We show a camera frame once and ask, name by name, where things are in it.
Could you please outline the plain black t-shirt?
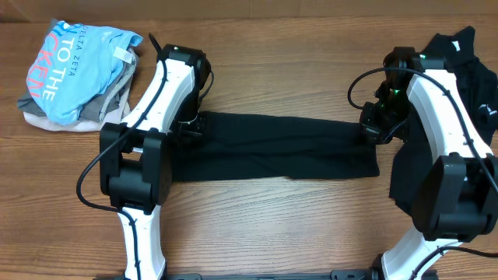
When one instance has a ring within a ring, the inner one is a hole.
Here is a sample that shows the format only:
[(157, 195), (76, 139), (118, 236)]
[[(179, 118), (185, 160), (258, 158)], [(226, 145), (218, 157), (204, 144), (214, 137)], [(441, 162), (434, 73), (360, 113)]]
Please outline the plain black t-shirt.
[(339, 180), (379, 175), (359, 124), (205, 111), (199, 142), (172, 151), (175, 182), (265, 177)]

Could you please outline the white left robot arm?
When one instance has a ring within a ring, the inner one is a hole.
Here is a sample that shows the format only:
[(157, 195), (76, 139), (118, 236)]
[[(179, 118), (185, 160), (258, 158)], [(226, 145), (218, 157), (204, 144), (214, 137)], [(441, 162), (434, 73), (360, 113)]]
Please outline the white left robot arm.
[(160, 209), (172, 184), (171, 148), (202, 136), (199, 93), (212, 72), (201, 50), (168, 44), (156, 73), (132, 112), (100, 131), (100, 188), (121, 220), (124, 279), (164, 279)]

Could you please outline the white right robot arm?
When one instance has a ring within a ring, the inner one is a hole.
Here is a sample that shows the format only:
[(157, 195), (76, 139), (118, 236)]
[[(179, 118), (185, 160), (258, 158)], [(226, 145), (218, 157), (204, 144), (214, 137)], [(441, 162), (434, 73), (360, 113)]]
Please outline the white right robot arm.
[(358, 276), (435, 279), (431, 266), (452, 250), (495, 258), (464, 246), (496, 225), (497, 158), (476, 131), (447, 59), (395, 47), (380, 70), (386, 78), (375, 92), (378, 101), (360, 108), (362, 136), (376, 145), (407, 141), (409, 118), (416, 115), (432, 164), (411, 194), (412, 227)]

